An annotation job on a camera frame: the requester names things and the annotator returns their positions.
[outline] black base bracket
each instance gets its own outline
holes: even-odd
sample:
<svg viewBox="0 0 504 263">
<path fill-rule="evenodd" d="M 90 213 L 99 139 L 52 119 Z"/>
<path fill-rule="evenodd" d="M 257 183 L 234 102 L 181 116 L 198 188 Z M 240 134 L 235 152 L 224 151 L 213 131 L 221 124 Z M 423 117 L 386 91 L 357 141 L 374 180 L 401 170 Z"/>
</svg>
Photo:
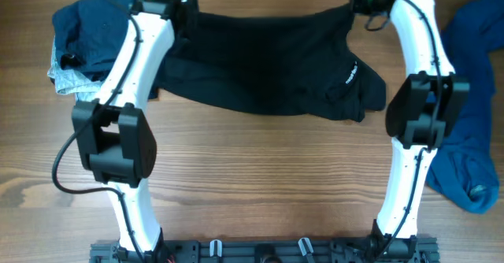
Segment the black base bracket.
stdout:
<svg viewBox="0 0 504 263">
<path fill-rule="evenodd" d="M 77 136 L 83 167 L 100 183 L 115 181 L 138 187 L 140 180 L 152 173 L 158 148 L 143 111 L 130 103 L 122 108 L 103 108 L 98 100 L 77 102 L 72 111 L 74 129 L 78 131 L 99 110 L 102 114 Z M 107 131 L 111 124 L 117 124 L 119 132 Z"/>
<path fill-rule="evenodd" d="M 388 106 L 387 133 L 401 141 L 405 149 L 413 145 L 439 148 L 443 138 L 455 126 L 469 94 L 469 82 L 452 74 L 444 76 L 441 85 L 442 96 L 437 97 L 436 76 L 429 76 L 425 71 L 411 74 Z M 438 98 L 441 98 L 441 103 L 438 115 L 434 117 Z"/>
<path fill-rule="evenodd" d="M 368 238 L 313 241 L 304 238 L 299 241 L 253 242 L 221 242 L 215 240 L 207 243 L 191 240 L 168 240 L 165 241 L 165 245 L 175 260 L 170 259 L 172 263 L 260 263 L 256 256 L 256 248 L 265 244 L 275 248 L 276 256 L 282 263 L 372 263 L 372 261 L 365 259 L 365 252 L 362 249 L 367 242 Z M 117 242 L 91 245 L 89 262 L 119 263 L 117 245 Z M 394 259 L 376 261 L 376 263 L 385 262 L 439 263 L 437 239 L 418 239 L 415 252 L 407 261 Z"/>
</svg>

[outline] metal clip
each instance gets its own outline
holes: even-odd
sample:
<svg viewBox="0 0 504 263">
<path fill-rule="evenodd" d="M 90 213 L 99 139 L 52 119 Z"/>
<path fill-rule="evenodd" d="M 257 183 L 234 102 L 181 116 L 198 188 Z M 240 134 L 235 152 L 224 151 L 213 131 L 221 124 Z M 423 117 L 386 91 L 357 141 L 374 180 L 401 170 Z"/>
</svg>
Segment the metal clip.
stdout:
<svg viewBox="0 0 504 263">
<path fill-rule="evenodd" d="M 306 257 L 308 263 L 315 263 L 313 259 L 313 246 L 309 238 L 302 238 L 298 241 L 302 256 Z"/>
<path fill-rule="evenodd" d="M 424 260 L 425 263 L 429 263 L 429 260 L 427 259 L 427 256 L 425 256 L 425 252 L 422 253 L 422 259 Z"/>
<path fill-rule="evenodd" d="M 210 257 L 222 257 L 222 242 L 219 239 L 210 242 Z"/>
</svg>

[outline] wooden table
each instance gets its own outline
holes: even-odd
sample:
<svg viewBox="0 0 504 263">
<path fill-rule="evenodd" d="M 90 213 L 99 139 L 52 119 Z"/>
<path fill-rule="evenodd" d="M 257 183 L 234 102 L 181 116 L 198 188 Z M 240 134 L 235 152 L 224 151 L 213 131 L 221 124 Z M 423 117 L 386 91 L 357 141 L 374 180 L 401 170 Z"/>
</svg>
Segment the wooden table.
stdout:
<svg viewBox="0 0 504 263">
<path fill-rule="evenodd" d="M 72 132 L 73 96 L 46 77 L 52 14 L 76 0 L 0 0 L 0 262 L 87 262 L 89 245 L 116 239 L 105 194 L 71 196 L 53 187 L 50 166 Z M 230 16 L 315 13 L 348 0 L 200 0 Z M 436 0 L 444 27 L 468 0 Z M 404 80 L 392 26 L 366 32 L 358 17 L 348 43 L 387 82 Z M 504 52 L 493 53 L 504 83 Z M 492 157 L 504 180 L 504 91 L 494 99 Z M 319 117 L 263 117 L 205 106 L 162 92 L 149 104 L 158 144 L 150 189 L 166 239 L 297 239 L 364 236 L 387 186 L 391 144 L 384 112 L 360 124 Z M 61 165 L 71 187 L 96 185 L 76 146 Z M 430 188 L 421 234 L 436 236 L 443 262 L 503 262 L 504 202 L 485 215 L 459 209 Z"/>
</svg>

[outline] blue fabric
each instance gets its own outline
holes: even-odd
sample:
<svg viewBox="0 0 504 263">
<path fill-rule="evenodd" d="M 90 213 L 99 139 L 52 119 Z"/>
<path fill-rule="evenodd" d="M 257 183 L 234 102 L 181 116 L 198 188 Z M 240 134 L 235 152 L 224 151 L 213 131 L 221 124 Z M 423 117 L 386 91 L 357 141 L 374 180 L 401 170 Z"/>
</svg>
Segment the blue fabric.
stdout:
<svg viewBox="0 0 504 263">
<path fill-rule="evenodd" d="M 442 32 L 444 49 L 469 96 L 454 130 L 435 156 L 428 185 L 461 208 L 485 213 L 498 198 L 499 181 L 490 157 L 494 73 L 488 52 L 504 47 L 504 0 L 476 0 L 460 8 Z"/>
<path fill-rule="evenodd" d="M 114 1 L 128 8 L 135 0 Z M 58 10 L 53 26 L 61 68 L 104 80 L 126 37 L 128 17 L 106 0 L 79 0 Z"/>
</svg>

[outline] black fabric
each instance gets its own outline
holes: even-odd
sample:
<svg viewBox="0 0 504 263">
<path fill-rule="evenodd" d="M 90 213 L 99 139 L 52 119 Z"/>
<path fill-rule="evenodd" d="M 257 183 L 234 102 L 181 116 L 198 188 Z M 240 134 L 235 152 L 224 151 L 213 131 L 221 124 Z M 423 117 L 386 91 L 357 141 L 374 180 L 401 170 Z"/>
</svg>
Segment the black fabric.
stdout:
<svg viewBox="0 0 504 263">
<path fill-rule="evenodd" d="M 157 75 L 167 91 L 245 113 L 331 120 L 385 107 L 385 82 L 348 49 L 348 5 L 289 18 L 189 14 Z"/>
</svg>

